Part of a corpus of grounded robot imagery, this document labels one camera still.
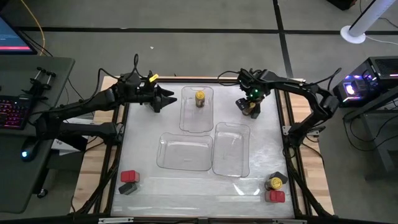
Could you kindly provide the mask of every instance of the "computer monitor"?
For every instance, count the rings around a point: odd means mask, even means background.
[[[0,16],[0,55],[33,55],[37,51]]]

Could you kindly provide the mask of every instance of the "keyboard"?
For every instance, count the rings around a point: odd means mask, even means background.
[[[24,129],[31,106],[30,97],[0,96],[0,128]]]

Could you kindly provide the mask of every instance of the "clear plastic container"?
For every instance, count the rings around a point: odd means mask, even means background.
[[[206,171],[211,168],[213,138],[163,133],[156,163],[161,168]]]
[[[195,94],[205,94],[205,104],[197,107]],[[182,88],[180,129],[190,133],[211,131],[213,124],[213,89],[207,86],[186,86]]]
[[[244,124],[218,123],[216,126],[213,172],[230,177],[247,177],[250,128]]]

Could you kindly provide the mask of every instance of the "mouse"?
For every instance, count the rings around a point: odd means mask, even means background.
[[[21,159],[24,162],[32,161],[37,154],[40,141],[35,137],[28,137],[22,145]]]

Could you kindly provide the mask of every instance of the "wooden table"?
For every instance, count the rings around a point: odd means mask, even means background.
[[[101,90],[109,88],[112,84],[114,84],[115,79],[111,77],[104,77],[103,84]],[[289,123],[287,116],[287,107],[285,103],[285,98],[283,97],[283,92],[281,92],[281,100],[282,100],[282,109],[284,111],[284,118],[286,124]],[[290,94],[290,100],[293,110],[294,120],[296,122],[302,121],[305,117],[310,114],[310,107],[308,105],[308,101],[302,97],[295,94]],[[123,114],[123,107],[120,107],[118,122],[121,121]],[[95,113],[94,122],[95,123],[103,123],[103,122],[111,122],[112,121],[113,111],[97,111]],[[87,145],[87,147],[94,146],[100,143],[102,140],[98,138],[93,141],[91,144]],[[304,143],[308,146],[319,151],[319,145],[317,143],[311,142],[308,139],[304,140]],[[83,159],[83,163],[81,165],[79,179],[76,185],[75,194],[73,197],[73,205],[76,209],[81,208],[83,204],[89,199],[95,188],[98,186],[98,182],[100,180],[101,169],[103,166],[104,155],[105,155],[105,145],[100,145],[88,151]],[[311,190],[312,194],[314,194],[315,198],[322,204],[323,208],[329,213],[333,213],[333,207],[330,200],[330,194],[328,189],[328,184],[326,181],[325,171],[323,169],[322,160],[314,153],[311,149],[302,146],[301,155],[304,173],[307,181],[307,186]],[[116,147],[113,147],[111,158],[109,162],[109,166],[112,164],[114,160],[114,153]],[[101,212],[104,210],[106,206],[106,199],[108,198],[108,190],[109,183],[104,190],[102,203],[101,203]],[[297,196],[299,200],[299,207],[301,211],[304,213],[304,202],[303,195],[298,186]]]

